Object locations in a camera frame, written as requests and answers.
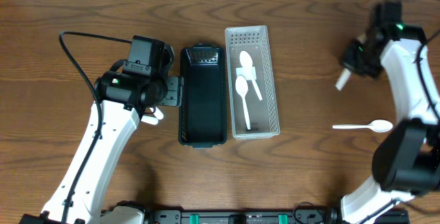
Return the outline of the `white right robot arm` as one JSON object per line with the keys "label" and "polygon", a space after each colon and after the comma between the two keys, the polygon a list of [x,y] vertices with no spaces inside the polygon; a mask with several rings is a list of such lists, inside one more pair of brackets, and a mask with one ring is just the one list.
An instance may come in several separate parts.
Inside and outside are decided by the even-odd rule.
{"label": "white right robot arm", "polygon": [[352,73],[386,72],[397,123],[373,154],[372,175],[342,197],[334,222],[374,223],[396,205],[439,190],[439,92],[428,42],[421,27],[391,21],[372,25],[349,45],[336,88]]}

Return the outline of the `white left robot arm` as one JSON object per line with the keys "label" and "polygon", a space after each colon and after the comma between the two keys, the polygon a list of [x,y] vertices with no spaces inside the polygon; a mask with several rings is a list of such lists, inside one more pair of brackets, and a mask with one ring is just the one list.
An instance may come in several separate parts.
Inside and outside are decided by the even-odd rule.
{"label": "white left robot arm", "polygon": [[109,182],[130,136],[140,122],[156,125],[164,115],[160,105],[177,106],[183,79],[151,78],[108,71],[97,79],[99,101],[66,175],[38,216],[24,214],[24,223],[145,223],[152,220],[132,203],[102,212]]}

